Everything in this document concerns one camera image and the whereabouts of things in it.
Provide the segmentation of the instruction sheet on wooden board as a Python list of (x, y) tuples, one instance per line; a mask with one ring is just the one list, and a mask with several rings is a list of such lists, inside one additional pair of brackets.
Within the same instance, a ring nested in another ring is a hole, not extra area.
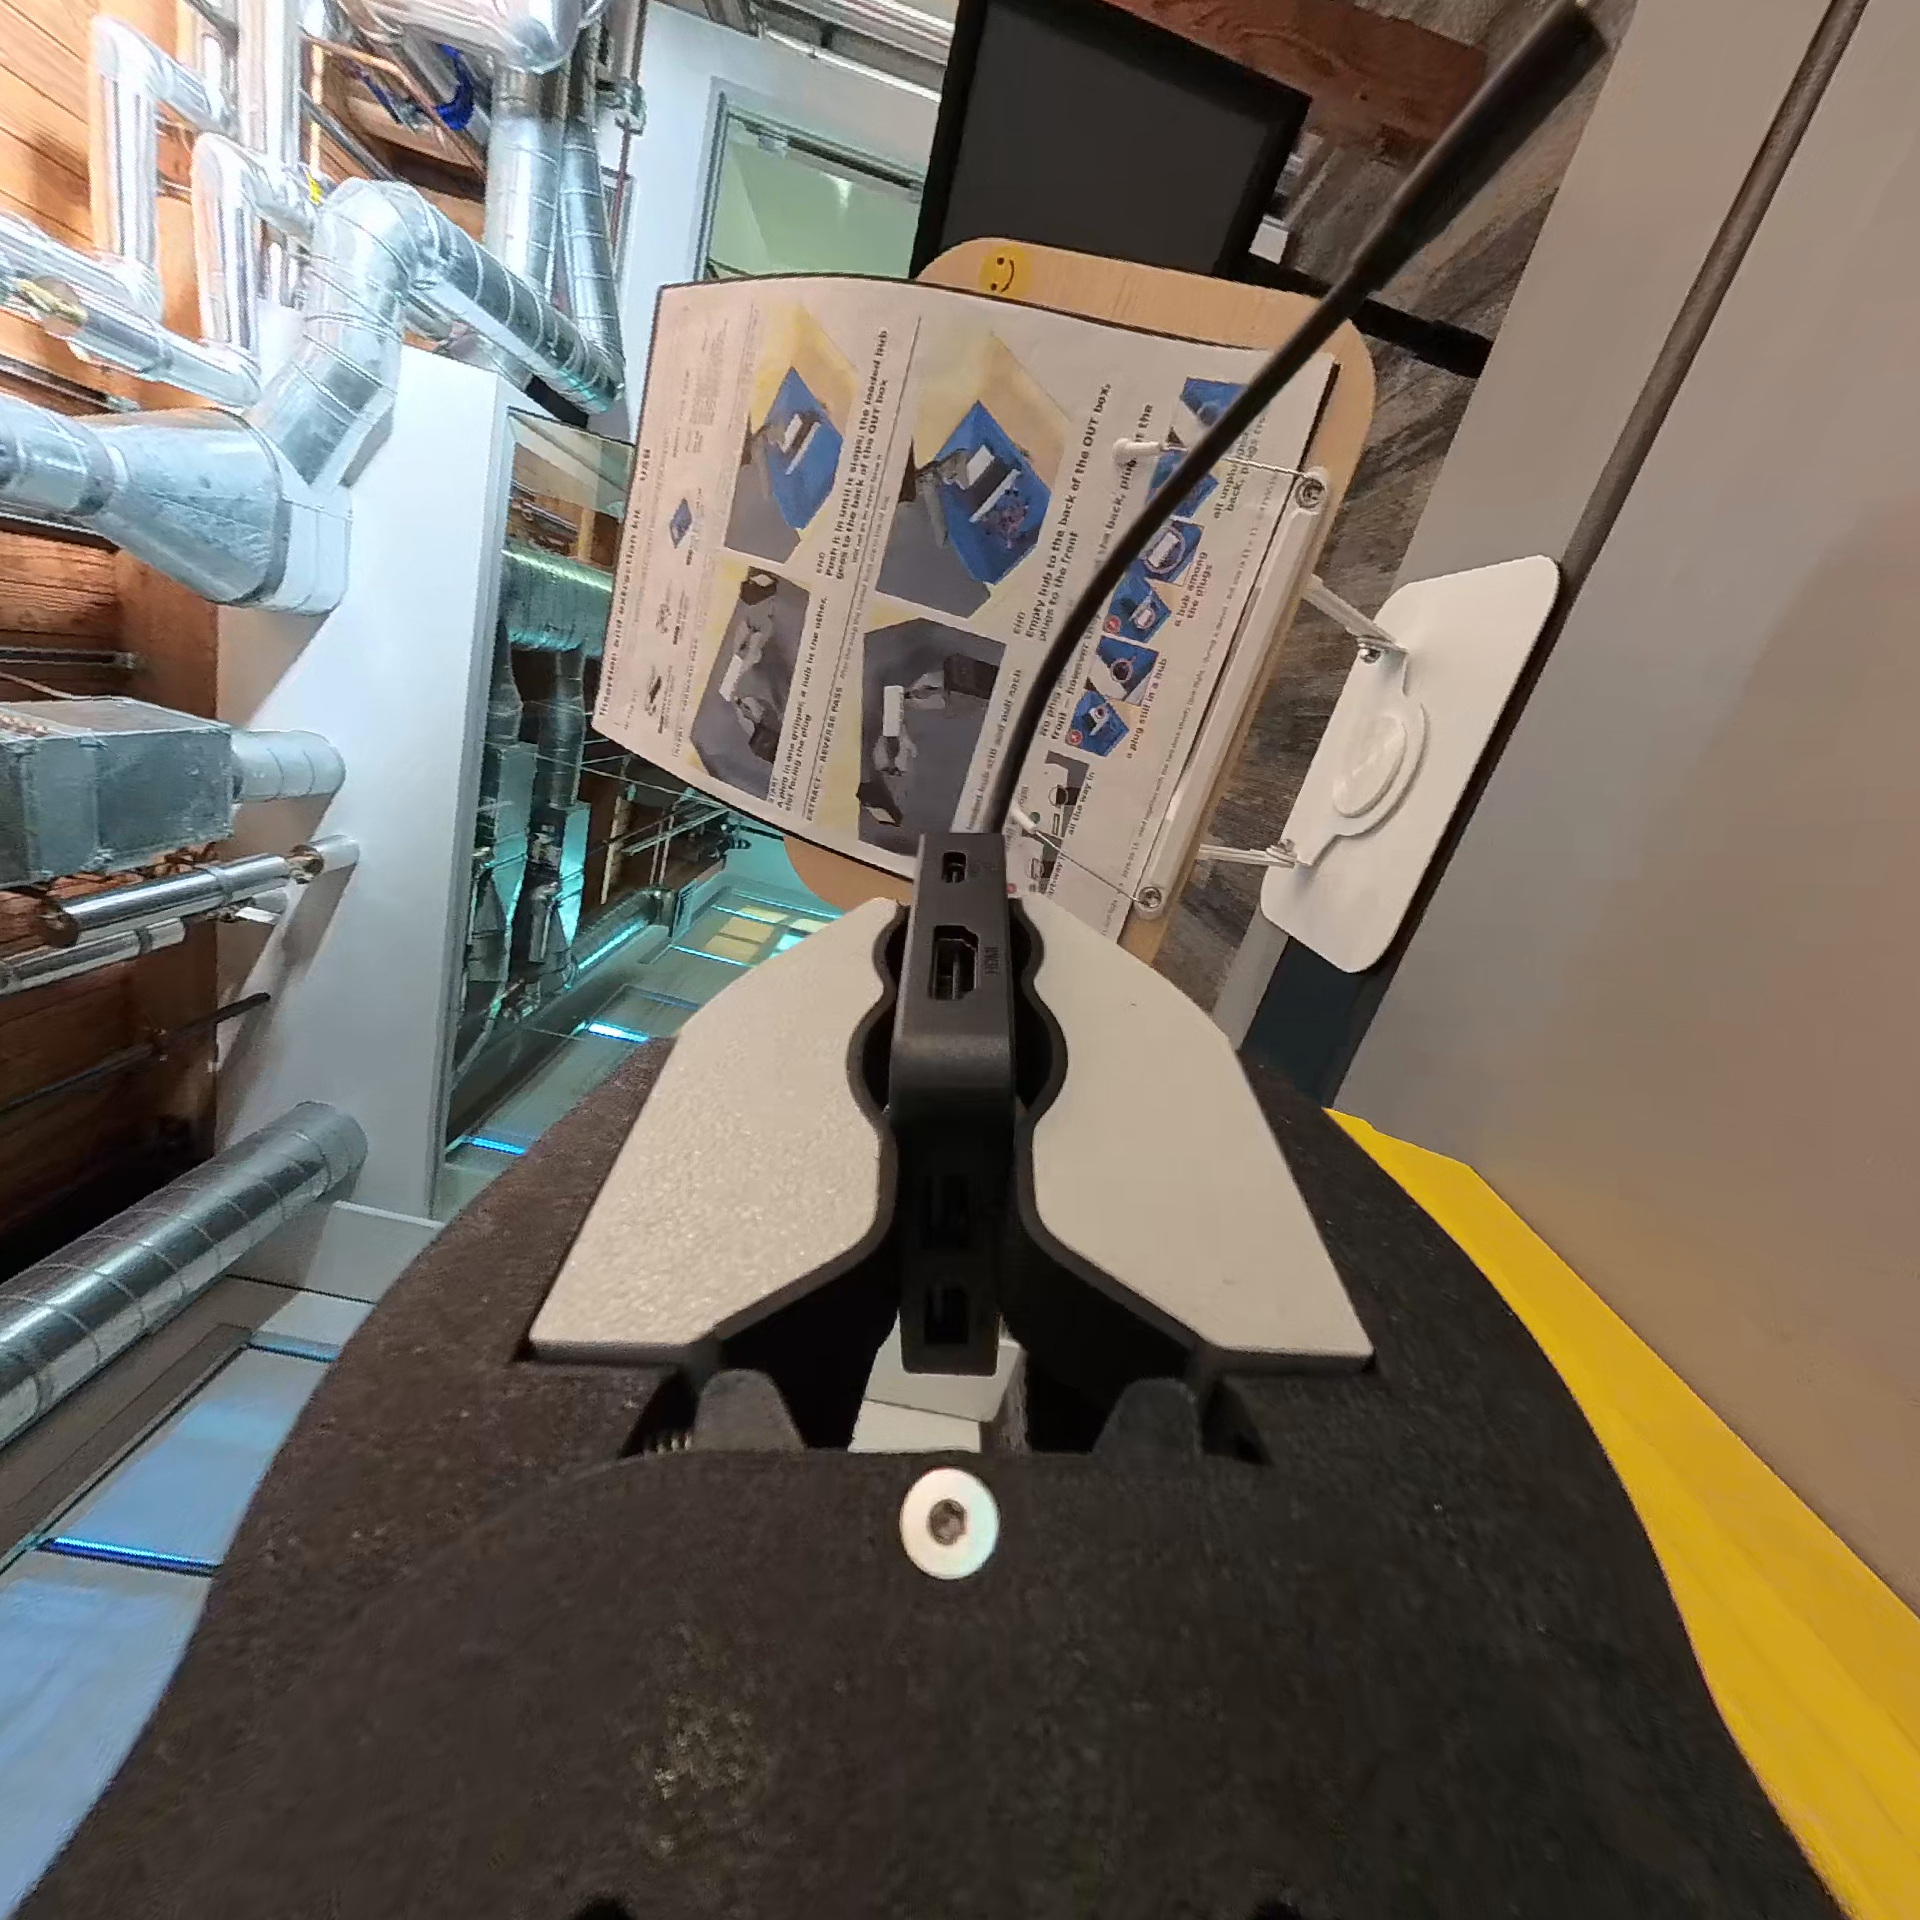
[(920, 280), (666, 285), (600, 733), (888, 889), (924, 833), (998, 823), (1036, 711), (1010, 879), (1154, 959), (1374, 416), (1354, 324), (1046, 653), (1310, 309), (991, 241)]

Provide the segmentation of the yellow plastic bin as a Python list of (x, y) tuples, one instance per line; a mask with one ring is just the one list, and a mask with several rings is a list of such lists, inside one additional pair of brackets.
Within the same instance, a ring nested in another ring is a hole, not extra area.
[(1475, 1260), (1583, 1406), (1721, 1716), (1838, 1903), (1918, 1915), (1915, 1611), (1475, 1168), (1332, 1119)]

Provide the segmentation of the silver ventilation ducts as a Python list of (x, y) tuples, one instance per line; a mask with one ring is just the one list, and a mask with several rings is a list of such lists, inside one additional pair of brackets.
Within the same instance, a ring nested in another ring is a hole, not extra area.
[[(233, 89), (128, 22), (91, 31), (100, 81), (96, 225), (112, 251), (4, 216), (4, 309), (64, 324), (76, 356), (214, 399), (99, 423), (4, 396), (4, 510), (104, 536), (214, 608), (327, 614), (347, 590), (351, 480), (384, 436), (407, 332), (483, 350), (520, 383), (585, 414), (625, 390), (608, 201), (596, 151), (594, 27), (604, 5), (359, 5), (369, 31), (419, 31), (497, 64), (488, 237), (412, 182), (322, 182), (297, 160), (296, 5), (238, 5)], [(159, 119), (194, 131), (201, 339), (161, 323), (153, 240)], [(260, 268), (296, 253), (297, 334), (260, 377)], [(228, 833), (258, 799), (339, 790), (312, 733), (250, 733), (147, 709), (134, 727), (4, 712), (4, 891), (122, 872)], [(40, 907), (41, 945), (4, 961), (4, 999), (135, 964), (358, 860), (334, 836), (287, 855), (182, 869)], [(345, 1116), (280, 1119), (145, 1212), (119, 1215), (4, 1286), (4, 1449), (171, 1321), (243, 1253), (345, 1184), (366, 1137)]]

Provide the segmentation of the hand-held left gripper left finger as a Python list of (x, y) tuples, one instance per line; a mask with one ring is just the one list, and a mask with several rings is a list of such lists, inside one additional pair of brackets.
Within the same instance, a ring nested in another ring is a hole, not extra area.
[(864, 903), (683, 1023), (535, 1315), (537, 1357), (712, 1357), (875, 1233), (866, 1045), (904, 926), (899, 903)]

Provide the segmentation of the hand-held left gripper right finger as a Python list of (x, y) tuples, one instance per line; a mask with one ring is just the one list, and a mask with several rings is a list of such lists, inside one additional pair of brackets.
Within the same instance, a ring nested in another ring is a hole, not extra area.
[(1374, 1344), (1220, 1028), (1051, 901), (1010, 907), (1006, 1327), (1058, 1382), (1348, 1374)]

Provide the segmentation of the black sign stand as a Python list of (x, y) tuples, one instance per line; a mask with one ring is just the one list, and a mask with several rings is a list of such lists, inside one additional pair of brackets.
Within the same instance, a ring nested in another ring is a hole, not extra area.
[(963, 1), (911, 273), (975, 240), (1235, 279), (1310, 97), (1097, 1)]

